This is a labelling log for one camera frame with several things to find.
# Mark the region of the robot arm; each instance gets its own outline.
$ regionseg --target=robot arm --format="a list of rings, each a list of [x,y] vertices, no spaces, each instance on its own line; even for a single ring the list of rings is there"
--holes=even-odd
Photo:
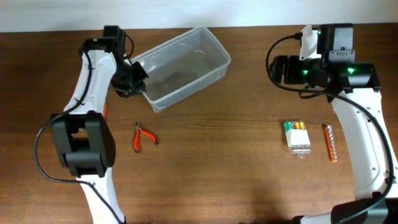
[[[81,184],[94,223],[126,223],[112,180],[116,147],[103,117],[109,84],[126,98],[145,89],[146,72],[139,63],[125,61],[125,39],[126,34],[119,27],[106,26],[102,38],[85,41],[78,83],[64,111],[75,107],[86,91],[85,98],[51,125],[61,165],[77,180],[93,185],[99,194],[89,185]],[[85,132],[86,137],[74,137],[79,132]]]
[[[271,64],[270,78],[280,83],[284,76],[284,83],[288,85],[307,84],[324,88],[323,93],[328,96],[343,127],[354,172],[356,199],[336,205],[331,213],[303,217],[301,223],[341,223],[340,220],[353,215],[357,216],[345,223],[396,221],[394,208],[397,209],[398,187],[394,169],[398,163],[381,113],[380,84],[373,65],[354,63],[352,24],[320,25],[316,30],[306,26],[301,33],[300,56],[276,56]],[[360,110],[346,101],[330,97],[332,95],[342,96],[365,109]],[[362,110],[375,117],[386,141],[382,140],[381,133],[369,119],[370,115]],[[385,199],[365,211],[388,187],[391,189]]]

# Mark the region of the black cable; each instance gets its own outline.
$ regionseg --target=black cable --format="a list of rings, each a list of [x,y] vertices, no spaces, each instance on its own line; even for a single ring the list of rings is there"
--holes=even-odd
[[[309,85],[306,85],[306,86],[303,88],[303,90],[307,90],[309,87],[310,87]],[[311,99],[311,98],[320,96],[320,95],[317,94],[317,93],[316,93],[316,94],[311,94],[311,95],[308,95],[308,96],[302,96],[302,94],[303,94],[303,92],[298,93],[298,96],[299,96],[301,99]]]
[[[85,96],[88,92],[88,87],[90,85],[90,81],[91,81],[91,75],[93,73],[93,66],[91,64],[91,59],[90,56],[88,55],[88,53],[86,51],[83,52],[86,57],[87,57],[87,61],[88,61],[88,77],[87,77],[87,82],[86,82],[86,87],[85,90],[80,98],[80,100],[76,99],[76,105],[72,106],[70,109],[67,109],[66,111],[64,111],[61,114],[58,114],[57,116],[55,116],[54,118],[48,120],[43,126],[42,128],[40,128],[39,132],[36,135],[36,139],[35,139],[35,144],[33,146],[33,155],[34,155],[34,160],[36,163],[36,167],[39,170],[39,172],[48,180],[54,181],[54,182],[58,182],[58,183],[66,183],[66,184],[85,184],[87,186],[89,186],[93,192],[98,196],[98,198],[105,204],[105,206],[109,209],[109,211],[111,211],[111,213],[113,214],[113,216],[115,217],[115,219],[119,222],[119,223],[123,223],[119,217],[116,215],[116,212],[112,209],[112,207],[109,205],[109,203],[100,195],[100,193],[97,191],[97,189],[95,189],[94,185],[92,183],[86,182],[86,181],[82,181],[82,180],[63,180],[63,179],[56,179],[53,177],[50,177],[48,174],[46,174],[43,170],[43,168],[40,165],[39,162],[39,158],[37,157],[37,146],[39,145],[39,139],[40,136],[42,135],[42,133],[49,127],[51,126],[54,122],[56,122],[58,119],[66,116],[68,113],[72,112],[74,109],[78,108],[82,103],[83,100],[85,99]]]
[[[356,102],[354,102],[354,101],[352,101],[350,99],[347,99],[345,97],[342,97],[342,96],[339,96],[339,95],[334,95],[334,94],[327,93],[327,92],[324,92],[324,91],[300,90],[300,89],[295,89],[295,88],[289,88],[289,87],[282,86],[279,83],[275,82],[275,80],[272,78],[272,74],[270,72],[269,64],[268,64],[269,56],[271,54],[272,49],[274,49],[274,47],[277,44],[279,44],[280,42],[282,42],[284,40],[287,40],[287,39],[297,39],[298,40],[298,39],[301,39],[301,36],[302,36],[302,33],[297,33],[295,35],[290,35],[290,36],[287,36],[287,37],[283,37],[283,38],[279,39],[277,42],[275,42],[271,46],[271,48],[268,51],[267,58],[266,58],[266,69],[267,69],[267,74],[268,74],[269,80],[276,87],[281,88],[283,90],[293,91],[293,92],[297,92],[297,93],[313,93],[313,94],[325,95],[325,96],[329,96],[331,98],[337,98],[339,100],[342,100],[342,101],[344,101],[346,103],[349,103],[349,104],[357,107],[359,110],[361,110],[373,122],[373,124],[375,125],[375,127],[376,127],[377,131],[379,132],[379,135],[380,135],[380,137],[381,137],[381,139],[383,141],[384,149],[386,150],[388,171],[389,171],[389,176],[387,178],[387,187],[386,187],[386,189],[383,191],[383,193],[373,203],[368,205],[366,208],[362,209],[361,211],[359,211],[359,212],[357,212],[357,213],[355,213],[353,215],[350,215],[350,216],[348,216],[346,218],[343,218],[343,219],[341,219],[341,220],[339,220],[337,222],[337,224],[342,224],[344,222],[347,222],[348,220],[351,220],[351,219],[363,214],[364,212],[367,212],[369,209],[374,208],[375,206],[379,205],[386,198],[387,194],[389,193],[389,191],[390,191],[390,189],[392,187],[393,181],[394,181],[394,169],[393,169],[394,165],[392,163],[391,149],[390,149],[388,140],[386,138],[386,135],[384,134],[384,131],[381,128],[381,126],[380,126],[379,122],[377,121],[377,119],[367,109],[363,108],[361,105],[357,104]]]
[[[130,42],[131,42],[131,50],[130,50],[130,53],[129,53],[129,55],[127,55],[127,56],[125,56],[123,59],[127,59],[127,58],[130,58],[131,56],[132,56],[132,53],[133,53],[133,51],[134,51],[134,42],[132,41],[132,39],[131,39],[131,37],[129,36],[129,35],[127,35],[126,34],[126,32],[124,33],[125,35],[126,35],[126,37],[130,40]]]

